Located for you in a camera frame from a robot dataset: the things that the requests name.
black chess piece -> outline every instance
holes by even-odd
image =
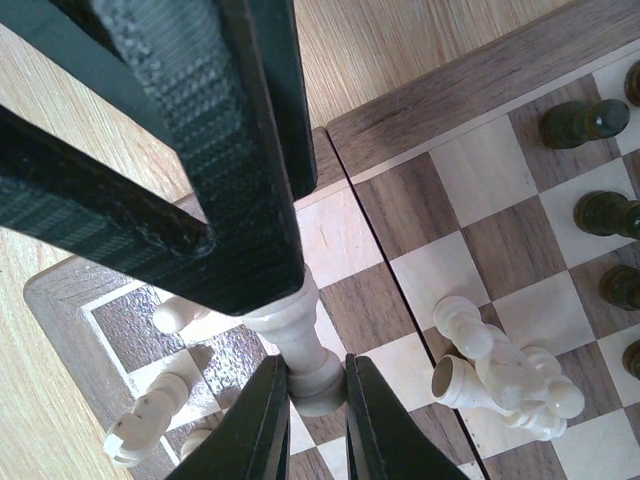
[[[640,310],[640,270],[618,265],[602,276],[600,294],[623,310]]]
[[[549,148],[576,148],[615,137],[627,127],[629,118],[629,107],[620,100],[567,102],[549,109],[540,119],[538,130],[542,143]]]
[[[636,340],[622,354],[622,364],[627,372],[640,380],[640,340]]]
[[[608,237],[618,234],[640,239],[640,201],[627,200],[616,192],[591,192],[582,197],[573,211],[580,230]]]
[[[640,107],[640,61],[637,61],[629,69],[624,82],[624,91],[629,101],[636,107]]]

tabletop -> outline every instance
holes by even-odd
[[[296,0],[313,126],[568,0]],[[174,152],[0,25],[0,103],[161,197],[189,186]],[[129,478],[22,298],[68,254],[0,229],[0,477]]]

chess piece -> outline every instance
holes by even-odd
[[[529,430],[533,438],[543,442],[558,438],[567,431],[567,419],[558,418],[546,409],[534,415],[514,412],[504,417],[502,422],[509,428]]]
[[[640,107],[640,61],[633,64],[624,82],[627,99],[636,107]]]
[[[211,430],[207,430],[206,428],[199,428],[191,432],[180,449],[180,461],[184,461],[185,458],[191,455],[210,434]]]
[[[640,340],[636,340],[627,347],[622,355],[625,370],[640,380]]]
[[[640,270],[618,265],[602,276],[600,294],[623,310],[640,310]]]
[[[562,375],[560,362],[556,357],[537,346],[525,347],[522,353],[547,381],[547,410],[558,418],[575,418],[580,415],[585,406],[584,395],[569,378]]]
[[[320,344],[314,325],[318,286],[306,268],[302,288],[244,317],[247,328],[278,347],[289,370],[289,393],[300,415],[336,410],[346,399],[345,372],[338,356]]]
[[[487,408],[503,416],[512,414],[493,401],[473,366],[453,355],[445,355],[436,365],[431,392],[437,403],[449,408]]]
[[[617,192],[597,191],[583,196],[573,219],[580,230],[593,235],[640,239],[640,201],[627,200]]]
[[[153,313],[153,324],[162,333],[178,333],[192,321],[210,312],[208,308],[181,297],[172,297],[158,305]]]
[[[542,374],[500,329],[493,325],[486,328],[493,335],[493,348],[476,360],[476,373],[493,401],[505,410],[526,414],[543,409],[549,390]]]
[[[615,137],[627,127],[629,118],[629,107],[620,100],[596,104],[574,101],[549,109],[538,129],[547,147],[576,148],[589,141]]]
[[[482,323],[480,310],[464,297],[440,300],[433,309],[433,322],[438,332],[467,358],[484,357],[493,348],[493,335]]]
[[[189,387],[178,375],[161,373],[138,398],[130,413],[109,428],[103,448],[115,465],[131,468],[149,456],[169,428],[171,418],[189,399]]]

folding chessboard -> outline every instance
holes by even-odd
[[[570,4],[314,131],[319,185],[296,203],[320,287],[316,329],[339,356],[372,358],[418,426],[472,479],[640,476],[640,383],[621,356],[640,314],[598,294],[640,246],[579,231],[593,190],[640,195],[640,109],[615,139],[544,148],[537,121],[570,100],[624,100],[640,60],[636,0]],[[181,206],[198,215],[193,199]],[[586,397],[564,436],[533,441],[497,414],[434,403],[432,360],[451,349],[431,311],[463,295],[520,346],[547,348]],[[188,433],[215,428],[275,347],[210,314],[179,335],[151,324],[167,297],[82,259],[32,279],[25,296],[100,423],[108,428],[163,370],[192,395],[135,478],[163,478]],[[291,478],[345,479],[344,408],[292,409]]]

light wood surface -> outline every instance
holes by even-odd
[[[566,0],[298,0],[314,125],[413,80]],[[175,201],[189,192],[166,146],[0,27],[0,103]],[[128,478],[22,299],[67,254],[0,229],[0,477]]]

